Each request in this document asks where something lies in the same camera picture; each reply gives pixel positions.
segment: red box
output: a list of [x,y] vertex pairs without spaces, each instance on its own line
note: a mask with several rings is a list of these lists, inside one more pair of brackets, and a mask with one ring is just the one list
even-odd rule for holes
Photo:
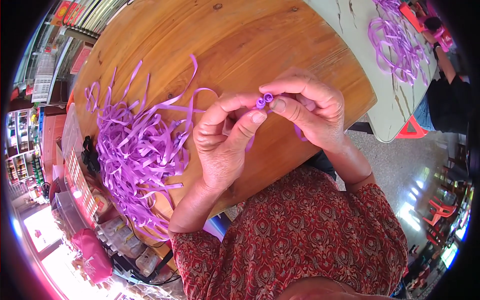
[[70,69],[70,74],[77,74],[80,71],[80,68],[84,64],[88,55],[92,51],[93,44],[83,42],[78,48],[77,52],[73,56],[72,68]]

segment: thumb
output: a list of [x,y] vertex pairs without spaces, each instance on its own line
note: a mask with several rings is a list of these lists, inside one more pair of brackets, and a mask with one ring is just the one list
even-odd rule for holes
[[263,109],[247,112],[233,125],[230,136],[224,144],[230,149],[245,150],[248,141],[266,119],[267,113]]
[[270,103],[271,110],[292,121],[305,132],[305,129],[311,128],[318,117],[311,113],[302,103],[292,98],[277,96]]

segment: black hair clip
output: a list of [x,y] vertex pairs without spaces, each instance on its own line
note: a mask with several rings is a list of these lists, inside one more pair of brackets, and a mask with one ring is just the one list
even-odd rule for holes
[[98,163],[98,153],[93,147],[93,140],[89,135],[84,140],[84,150],[82,152],[82,161],[87,166],[87,170],[92,173],[100,172],[100,164]]

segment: white table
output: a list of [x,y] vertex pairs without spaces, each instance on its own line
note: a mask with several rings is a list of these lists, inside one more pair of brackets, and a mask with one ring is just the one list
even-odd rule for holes
[[[370,21],[383,17],[382,8],[372,0],[305,0],[338,33],[353,52],[372,85],[377,103],[367,112],[367,118],[375,137],[384,143],[395,139],[413,114],[427,91],[420,72],[413,86],[399,82],[378,67],[375,51],[367,36]],[[426,42],[416,31],[417,39]],[[430,46],[422,44],[430,64],[420,63],[429,82],[437,69],[437,62]]]

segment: pink bag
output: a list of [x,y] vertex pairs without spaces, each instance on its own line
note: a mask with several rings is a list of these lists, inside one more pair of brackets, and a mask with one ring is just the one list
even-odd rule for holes
[[110,259],[93,230],[81,229],[73,235],[72,243],[82,251],[85,273],[94,283],[102,283],[112,276]]

